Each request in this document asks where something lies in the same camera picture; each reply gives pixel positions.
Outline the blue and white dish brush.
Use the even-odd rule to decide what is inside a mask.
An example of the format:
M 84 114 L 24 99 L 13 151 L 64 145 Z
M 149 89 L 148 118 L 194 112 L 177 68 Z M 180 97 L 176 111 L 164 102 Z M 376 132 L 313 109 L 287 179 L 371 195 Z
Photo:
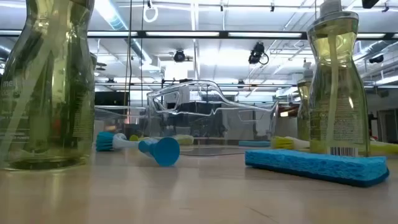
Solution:
M 141 141 L 130 141 L 123 133 L 100 132 L 96 137 L 95 148 L 97 152 L 135 148 L 154 158 L 160 166 L 172 166 L 180 156 L 180 144 L 171 137 L 161 138 L 160 140 L 149 138 Z

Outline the clear rectangular plastic container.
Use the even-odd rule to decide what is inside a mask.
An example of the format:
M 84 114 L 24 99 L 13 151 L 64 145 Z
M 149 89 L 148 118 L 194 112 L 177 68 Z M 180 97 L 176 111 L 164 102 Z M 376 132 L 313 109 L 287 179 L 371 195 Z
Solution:
M 97 151 L 113 151 L 113 137 L 124 134 L 127 140 L 138 141 L 147 125 L 145 107 L 95 106 L 94 140 Z

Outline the black computer monitor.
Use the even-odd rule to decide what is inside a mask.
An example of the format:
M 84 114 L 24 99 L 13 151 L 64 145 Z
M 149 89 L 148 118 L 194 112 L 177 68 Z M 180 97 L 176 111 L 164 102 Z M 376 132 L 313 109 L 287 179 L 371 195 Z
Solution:
M 99 106 L 126 106 L 129 94 L 118 91 L 97 91 L 95 93 L 95 105 Z

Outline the green soap pump bottle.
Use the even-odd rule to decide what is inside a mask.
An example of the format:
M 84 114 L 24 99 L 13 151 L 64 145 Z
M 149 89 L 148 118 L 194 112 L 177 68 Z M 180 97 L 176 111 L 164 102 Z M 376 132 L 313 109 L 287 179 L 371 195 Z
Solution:
M 316 68 L 309 96 L 310 151 L 336 156 L 370 153 L 368 108 L 353 60 L 359 17 L 341 0 L 324 0 L 307 30 Z
M 0 169 L 88 162 L 95 76 L 88 26 L 95 0 L 26 0 L 24 28 L 0 81 Z
M 300 105 L 297 113 L 297 136 L 301 140 L 308 141 L 310 137 L 310 119 L 308 113 L 308 98 L 313 78 L 311 63 L 305 62 L 303 78 L 298 81 L 297 88 L 300 97 Z

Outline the clear handled plastic bin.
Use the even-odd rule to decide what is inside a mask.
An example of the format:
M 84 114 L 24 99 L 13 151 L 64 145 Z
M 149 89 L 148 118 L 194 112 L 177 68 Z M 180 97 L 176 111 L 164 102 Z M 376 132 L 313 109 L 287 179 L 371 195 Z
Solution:
M 239 146 L 239 141 L 271 142 L 278 103 L 246 104 L 238 96 L 238 91 L 224 95 L 215 82 L 204 80 L 149 92 L 146 134 L 157 139 L 193 136 L 193 145 L 180 145 L 181 153 L 187 156 L 240 154 L 257 147 Z

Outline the yellow-green dish brush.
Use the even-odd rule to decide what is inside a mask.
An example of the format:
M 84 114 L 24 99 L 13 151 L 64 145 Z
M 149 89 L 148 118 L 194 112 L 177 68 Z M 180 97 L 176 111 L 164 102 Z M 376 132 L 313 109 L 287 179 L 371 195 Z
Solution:
M 172 136 L 181 146 L 191 146 L 193 145 L 194 142 L 194 137 L 190 135 L 183 135 L 183 134 L 178 134 L 175 136 Z M 136 135 L 131 135 L 129 137 L 130 141 L 143 141 L 150 139 L 150 137 L 144 137 L 144 136 L 136 136 Z
M 271 147 L 274 149 L 290 149 L 296 151 L 308 151 L 310 143 L 293 137 L 275 136 L 271 139 Z M 372 156 L 398 156 L 398 144 L 379 141 L 370 141 L 370 153 Z

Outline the blue rectangular sponge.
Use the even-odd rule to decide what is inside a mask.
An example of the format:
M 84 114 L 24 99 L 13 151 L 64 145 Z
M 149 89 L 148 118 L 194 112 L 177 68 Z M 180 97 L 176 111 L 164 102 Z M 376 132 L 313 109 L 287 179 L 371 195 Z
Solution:
M 269 147 L 271 143 L 269 141 L 239 141 L 238 145 L 245 147 Z
M 354 187 L 372 187 L 389 177 L 385 157 L 348 157 L 287 149 L 255 149 L 244 153 L 247 166 Z

